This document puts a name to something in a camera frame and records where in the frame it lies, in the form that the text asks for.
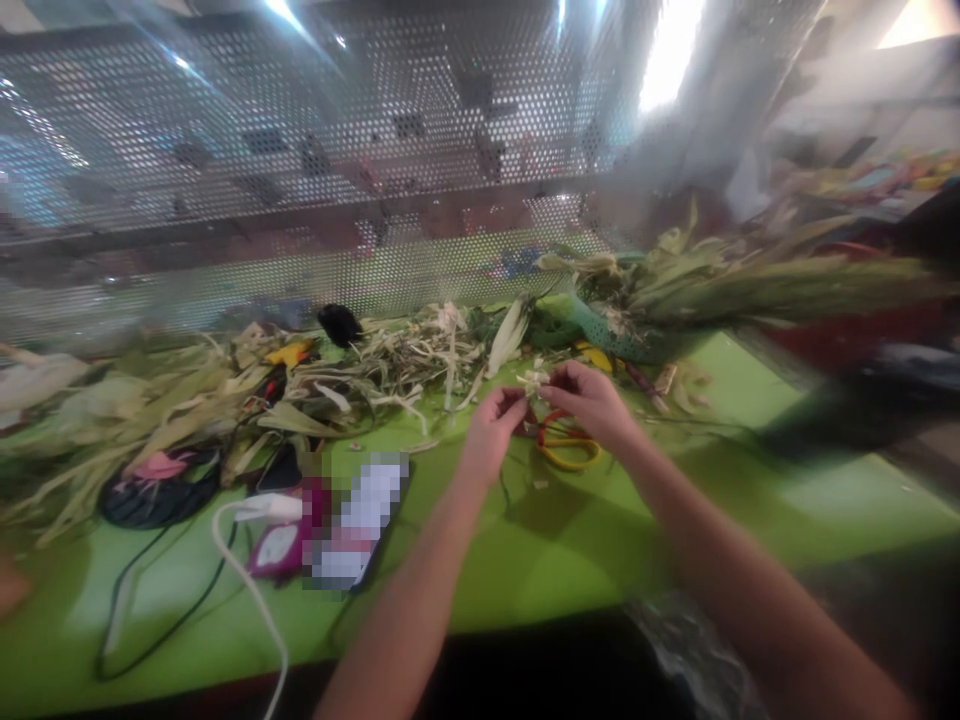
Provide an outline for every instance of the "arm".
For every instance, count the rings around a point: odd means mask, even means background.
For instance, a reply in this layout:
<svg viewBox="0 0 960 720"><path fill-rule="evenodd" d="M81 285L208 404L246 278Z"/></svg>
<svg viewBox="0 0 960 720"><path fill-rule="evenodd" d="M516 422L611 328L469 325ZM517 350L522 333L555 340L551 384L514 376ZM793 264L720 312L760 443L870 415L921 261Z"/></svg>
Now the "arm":
<svg viewBox="0 0 960 720"><path fill-rule="evenodd" d="M687 589L740 653L775 717L918 717L790 573L644 435L606 376L567 363L542 391L626 468Z"/></svg>
<svg viewBox="0 0 960 720"><path fill-rule="evenodd" d="M447 634L480 508L526 411L516 388L497 389L477 407L453 481L337 666L314 720L413 715Z"/></svg>

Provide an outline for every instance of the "phone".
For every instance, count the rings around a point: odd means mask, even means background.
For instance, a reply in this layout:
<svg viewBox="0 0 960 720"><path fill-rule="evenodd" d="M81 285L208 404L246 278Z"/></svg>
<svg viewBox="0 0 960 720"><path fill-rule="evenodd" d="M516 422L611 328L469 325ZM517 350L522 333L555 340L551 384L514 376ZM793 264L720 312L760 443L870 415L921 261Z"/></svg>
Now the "phone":
<svg viewBox="0 0 960 720"><path fill-rule="evenodd" d="M328 504L326 525L321 524L310 540L309 573L314 587L341 592L361 589L409 480L406 453L370 453L339 506Z"/></svg>

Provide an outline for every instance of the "yellow object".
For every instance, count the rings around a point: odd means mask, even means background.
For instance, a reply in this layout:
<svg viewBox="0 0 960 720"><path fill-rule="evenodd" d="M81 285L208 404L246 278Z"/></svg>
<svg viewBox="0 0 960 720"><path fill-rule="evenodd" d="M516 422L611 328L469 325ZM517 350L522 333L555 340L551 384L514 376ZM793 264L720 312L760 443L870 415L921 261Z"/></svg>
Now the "yellow object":
<svg viewBox="0 0 960 720"><path fill-rule="evenodd" d="M295 368L310 354L310 348L312 347L312 341L301 340L285 345L279 350L267 355L265 359L271 365L286 365L289 368Z"/></svg>
<svg viewBox="0 0 960 720"><path fill-rule="evenodd" d="M921 192L931 192L939 189L947 181L946 175L933 175L932 177L917 178L913 181L913 189Z"/></svg>
<svg viewBox="0 0 960 720"><path fill-rule="evenodd" d="M581 462L564 460L550 448L560 447L582 447L590 457ZM596 440L588 438L545 438L543 444L537 443L537 449L544 456L561 470L586 470L591 465L595 465L600 459L600 445Z"/></svg>
<svg viewBox="0 0 960 720"><path fill-rule="evenodd" d="M592 364L607 373L607 375L613 374L613 366L610 364L610 358L607 357L607 354L603 352L603 350L595 348L586 340L578 341L574 344L574 347L583 353Z"/></svg>

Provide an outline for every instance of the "pink object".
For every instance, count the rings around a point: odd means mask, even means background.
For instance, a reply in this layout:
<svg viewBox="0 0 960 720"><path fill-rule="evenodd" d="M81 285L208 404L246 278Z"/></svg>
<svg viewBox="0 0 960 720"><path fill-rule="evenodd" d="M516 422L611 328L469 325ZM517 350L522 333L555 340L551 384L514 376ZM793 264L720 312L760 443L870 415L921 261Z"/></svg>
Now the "pink object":
<svg viewBox="0 0 960 720"><path fill-rule="evenodd" d="M165 452L155 452L133 471L134 477L141 480L169 480L177 477L187 469L187 463L183 461L191 455L193 453L183 453L171 458Z"/></svg>

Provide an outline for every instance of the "black cable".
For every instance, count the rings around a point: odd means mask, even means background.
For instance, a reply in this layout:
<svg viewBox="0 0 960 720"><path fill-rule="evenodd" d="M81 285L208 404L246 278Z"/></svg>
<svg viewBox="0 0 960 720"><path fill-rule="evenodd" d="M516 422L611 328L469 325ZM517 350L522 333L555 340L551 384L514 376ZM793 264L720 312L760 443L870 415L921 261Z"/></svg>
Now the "black cable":
<svg viewBox="0 0 960 720"><path fill-rule="evenodd" d="M228 548L233 547L233 542L237 537L237 526L238 524L234 522L233 527L230 528L230 539L227 540ZM153 645L147 648L133 662L128 664L122 670L119 670L113 673L107 672L105 667L106 649L107 649L106 646L107 646L107 641L110 639L111 633L113 631L114 618L117 614L117 601L120 599L120 589L123 585L123 581L126 578L127 573L130 572L130 570L137 563L137 561L140 560L140 558L142 558L144 555L146 555L147 552L154 545L156 545L164 535L167 534L167 531L171 527L172 525L168 525L167 527L163 528L159 533L157 533L157 536L153 538L153 540L151 540L146 544L143 550L141 550L136 555L134 555L133 559L127 563L126 567L124 567L123 570L120 571L120 574L117 576L116 582L114 582L113 584L113 594L110 598L110 614L107 618L107 632L103 637L103 642L100 644L100 649L97 650L97 656L94 659L94 664L93 664L94 675L96 676L97 680L99 680L100 682L107 682L108 680L116 680L117 678L126 675L128 672L130 672L131 670L139 666L144 660L146 660L151 655L153 655L157 650L159 650L160 647L167 640L169 640L170 637L177 630L179 630L183 626L183 624L187 622L187 620L189 620L190 617L197 611L197 609L203 604L204 600L206 600L207 597L210 595L210 593L213 592L213 588L217 584L217 580L220 579L220 573L223 572L223 566L227 562L225 558L220 559L220 563L217 565L217 569L213 573L213 579L210 580L210 583L207 585L207 588L203 591L203 594L200 596L200 599L197 600L189 610L187 610L183 615L181 615L180 618L173 625L171 625L170 628L153 643Z"/></svg>

